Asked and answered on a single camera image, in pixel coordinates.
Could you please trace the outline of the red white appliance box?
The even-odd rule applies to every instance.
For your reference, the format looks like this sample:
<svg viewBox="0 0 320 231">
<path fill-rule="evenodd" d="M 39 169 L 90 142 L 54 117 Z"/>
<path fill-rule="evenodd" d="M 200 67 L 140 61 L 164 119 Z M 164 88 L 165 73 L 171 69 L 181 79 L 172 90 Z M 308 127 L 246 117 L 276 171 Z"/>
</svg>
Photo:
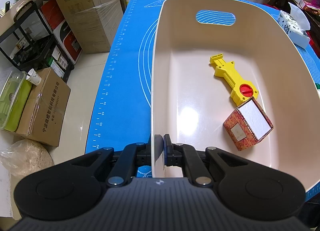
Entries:
<svg viewBox="0 0 320 231">
<path fill-rule="evenodd" d="M 74 65 L 78 61 L 82 48 L 68 25 L 56 0 L 44 1 L 41 12 L 62 49 Z"/>
</svg>

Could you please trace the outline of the white paper cup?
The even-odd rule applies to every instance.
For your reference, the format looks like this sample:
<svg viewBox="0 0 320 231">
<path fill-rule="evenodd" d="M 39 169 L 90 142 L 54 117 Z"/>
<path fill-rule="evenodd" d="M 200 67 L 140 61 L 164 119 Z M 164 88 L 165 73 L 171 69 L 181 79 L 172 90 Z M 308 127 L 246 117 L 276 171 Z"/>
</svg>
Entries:
<svg viewBox="0 0 320 231">
<path fill-rule="evenodd" d="M 27 72 L 26 80 L 31 82 L 33 85 L 38 86 L 41 83 L 42 78 L 38 75 L 35 69 L 31 68 Z"/>
</svg>

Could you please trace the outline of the blue silicone table mat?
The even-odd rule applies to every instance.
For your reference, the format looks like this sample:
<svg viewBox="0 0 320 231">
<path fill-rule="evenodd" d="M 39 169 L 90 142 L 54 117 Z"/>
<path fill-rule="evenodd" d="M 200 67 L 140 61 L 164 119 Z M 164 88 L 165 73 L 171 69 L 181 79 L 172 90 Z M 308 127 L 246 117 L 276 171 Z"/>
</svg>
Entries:
<svg viewBox="0 0 320 231">
<path fill-rule="evenodd" d="M 296 47 L 277 9 L 242 0 L 131 0 L 108 55 L 86 152 L 122 150 L 169 134 L 197 150 L 237 153 L 223 122 L 235 109 L 214 75 L 223 54 L 258 89 L 274 129 L 238 154 L 295 176 L 319 193 L 319 59 Z"/>
</svg>

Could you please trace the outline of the beige plastic storage bin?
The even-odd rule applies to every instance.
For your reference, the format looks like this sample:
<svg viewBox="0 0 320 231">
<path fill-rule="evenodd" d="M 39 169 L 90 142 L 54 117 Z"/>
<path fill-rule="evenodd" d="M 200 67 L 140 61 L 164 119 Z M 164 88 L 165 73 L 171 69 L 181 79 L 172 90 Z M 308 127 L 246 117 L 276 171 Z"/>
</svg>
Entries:
<svg viewBox="0 0 320 231">
<path fill-rule="evenodd" d="M 152 57 L 151 165 L 178 176 L 157 140 L 215 146 L 319 184 L 319 92 L 274 16 L 238 0 L 165 0 Z"/>
</svg>

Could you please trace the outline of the white tissue box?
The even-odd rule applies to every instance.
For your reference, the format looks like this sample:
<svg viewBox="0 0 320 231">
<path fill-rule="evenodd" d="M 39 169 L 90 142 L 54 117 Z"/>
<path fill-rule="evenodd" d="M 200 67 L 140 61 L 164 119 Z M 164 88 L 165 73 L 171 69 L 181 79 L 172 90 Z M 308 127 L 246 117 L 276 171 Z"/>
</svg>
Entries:
<svg viewBox="0 0 320 231">
<path fill-rule="evenodd" d="M 289 3 L 290 12 L 280 11 L 277 21 L 290 40 L 297 46 L 305 49 L 310 42 L 307 31 L 310 30 L 310 23 L 301 9 Z"/>
</svg>

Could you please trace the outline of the green lidded food container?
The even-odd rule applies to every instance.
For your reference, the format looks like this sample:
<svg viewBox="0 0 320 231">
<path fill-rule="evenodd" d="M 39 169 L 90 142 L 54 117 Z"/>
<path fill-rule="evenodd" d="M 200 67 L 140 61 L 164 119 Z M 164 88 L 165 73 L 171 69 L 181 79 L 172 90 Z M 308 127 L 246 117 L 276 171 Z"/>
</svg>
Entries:
<svg viewBox="0 0 320 231">
<path fill-rule="evenodd" d="M 31 88 L 26 74 L 15 67 L 1 72 L 1 130 L 17 130 Z"/>
</svg>

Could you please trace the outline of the black metal shelf cart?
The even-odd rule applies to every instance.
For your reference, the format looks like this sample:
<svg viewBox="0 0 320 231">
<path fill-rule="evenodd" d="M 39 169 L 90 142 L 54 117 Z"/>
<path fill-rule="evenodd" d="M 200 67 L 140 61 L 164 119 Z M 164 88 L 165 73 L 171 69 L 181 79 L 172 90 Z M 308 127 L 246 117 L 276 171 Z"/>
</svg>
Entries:
<svg viewBox="0 0 320 231">
<path fill-rule="evenodd" d="M 35 39 L 22 27 L 22 24 L 32 14 L 37 15 L 40 25 L 46 31 L 45 35 L 39 39 Z M 22 45 L 14 47 L 12 54 L 7 54 L 4 49 L 1 49 L 1 53 L 13 66 L 23 72 L 29 72 L 32 68 L 38 71 L 50 67 L 64 82 L 68 81 L 74 65 L 53 32 L 50 31 L 50 27 L 46 24 L 45 18 L 34 1 L 22 3 L 13 16 L 13 24 L 1 32 L 1 42 L 11 35 Z"/>
</svg>

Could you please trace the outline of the red patterned paper box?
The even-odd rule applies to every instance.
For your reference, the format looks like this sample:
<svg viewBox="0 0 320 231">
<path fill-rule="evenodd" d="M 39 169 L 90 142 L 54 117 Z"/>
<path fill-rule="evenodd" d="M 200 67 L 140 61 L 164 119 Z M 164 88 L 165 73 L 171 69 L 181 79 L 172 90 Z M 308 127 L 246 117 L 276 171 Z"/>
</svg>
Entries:
<svg viewBox="0 0 320 231">
<path fill-rule="evenodd" d="M 253 97 L 238 106 L 223 127 L 238 151 L 260 143 L 273 130 L 271 120 Z"/>
</svg>

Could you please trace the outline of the large stacked cardboard box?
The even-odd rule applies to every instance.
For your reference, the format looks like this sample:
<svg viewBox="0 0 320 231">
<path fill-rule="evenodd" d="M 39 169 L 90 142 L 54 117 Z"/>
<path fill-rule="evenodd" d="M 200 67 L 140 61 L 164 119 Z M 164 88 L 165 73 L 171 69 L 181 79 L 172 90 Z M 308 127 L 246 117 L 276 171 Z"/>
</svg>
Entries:
<svg viewBox="0 0 320 231">
<path fill-rule="evenodd" d="M 109 52 L 123 17 L 120 0 L 56 0 L 86 54 Z"/>
</svg>

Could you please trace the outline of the yellow toy tool red knob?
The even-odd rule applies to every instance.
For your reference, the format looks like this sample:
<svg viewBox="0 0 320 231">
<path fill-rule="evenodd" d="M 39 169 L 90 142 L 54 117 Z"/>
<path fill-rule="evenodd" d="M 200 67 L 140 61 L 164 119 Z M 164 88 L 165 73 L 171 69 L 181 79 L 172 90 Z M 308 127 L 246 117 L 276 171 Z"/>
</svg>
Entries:
<svg viewBox="0 0 320 231">
<path fill-rule="evenodd" d="M 242 105 L 250 98 L 258 98 L 259 91 L 255 85 L 242 78 L 235 69 L 234 61 L 226 62 L 223 53 L 210 57 L 209 63 L 214 67 L 214 76 L 223 78 L 231 88 L 230 97 L 236 106 Z"/>
</svg>

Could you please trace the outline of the tan sack on floor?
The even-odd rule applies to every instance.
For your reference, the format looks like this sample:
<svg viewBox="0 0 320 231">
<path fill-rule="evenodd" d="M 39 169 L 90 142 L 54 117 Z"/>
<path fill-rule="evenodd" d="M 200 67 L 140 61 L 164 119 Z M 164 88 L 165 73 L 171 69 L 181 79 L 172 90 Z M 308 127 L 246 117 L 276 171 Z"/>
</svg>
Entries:
<svg viewBox="0 0 320 231">
<path fill-rule="evenodd" d="M 49 152 L 39 142 L 30 139 L 17 141 L 1 151 L 1 163 L 17 178 L 24 178 L 54 165 Z"/>
</svg>

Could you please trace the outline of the floor cardboard box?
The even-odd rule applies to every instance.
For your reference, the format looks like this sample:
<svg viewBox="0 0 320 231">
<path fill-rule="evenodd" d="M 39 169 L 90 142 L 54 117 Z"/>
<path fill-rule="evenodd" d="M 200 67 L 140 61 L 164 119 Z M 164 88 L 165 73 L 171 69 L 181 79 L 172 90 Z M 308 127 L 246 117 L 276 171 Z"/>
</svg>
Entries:
<svg viewBox="0 0 320 231">
<path fill-rule="evenodd" d="M 39 70 L 38 75 L 41 82 L 32 87 L 15 133 L 58 147 L 71 89 L 52 68 Z"/>
</svg>

